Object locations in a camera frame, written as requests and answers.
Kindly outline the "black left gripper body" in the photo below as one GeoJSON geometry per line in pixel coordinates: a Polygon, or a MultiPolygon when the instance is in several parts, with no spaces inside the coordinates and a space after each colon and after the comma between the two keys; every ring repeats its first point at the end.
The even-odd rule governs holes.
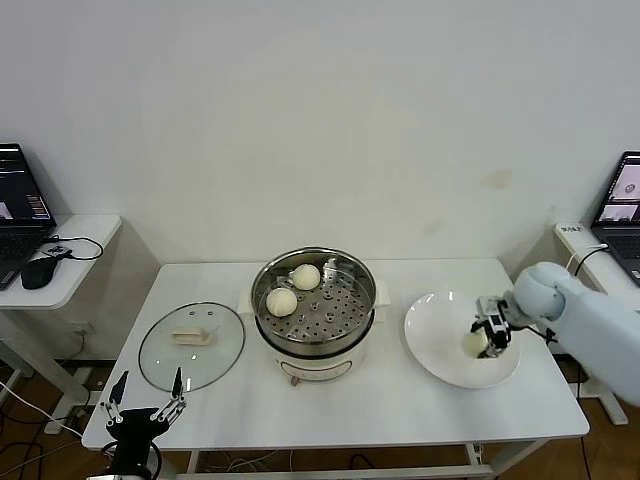
{"type": "Polygon", "coordinates": [[[167,431],[167,418],[154,407],[129,409],[106,430],[116,441],[114,463],[146,463],[152,442],[167,431]]]}

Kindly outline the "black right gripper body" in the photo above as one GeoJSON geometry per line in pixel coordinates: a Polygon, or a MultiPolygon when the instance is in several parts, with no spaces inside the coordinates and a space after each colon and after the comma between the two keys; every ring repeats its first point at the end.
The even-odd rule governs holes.
{"type": "Polygon", "coordinates": [[[513,298],[505,294],[501,298],[501,318],[507,324],[510,331],[525,329],[525,322],[517,306],[512,303],[513,298]]]}

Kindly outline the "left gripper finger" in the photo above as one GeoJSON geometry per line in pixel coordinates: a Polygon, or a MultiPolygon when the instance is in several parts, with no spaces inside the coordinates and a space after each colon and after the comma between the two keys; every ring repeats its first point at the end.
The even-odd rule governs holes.
{"type": "Polygon", "coordinates": [[[112,386],[107,400],[99,402],[99,407],[102,413],[106,416],[107,426],[113,426],[114,424],[121,423],[123,421],[123,417],[120,412],[120,405],[123,400],[128,375],[129,371],[125,370],[118,381],[112,386]]]}
{"type": "Polygon", "coordinates": [[[182,369],[177,368],[169,401],[158,411],[151,415],[152,421],[174,423],[186,408],[187,402],[184,397],[184,385],[182,380],[182,369]]]}

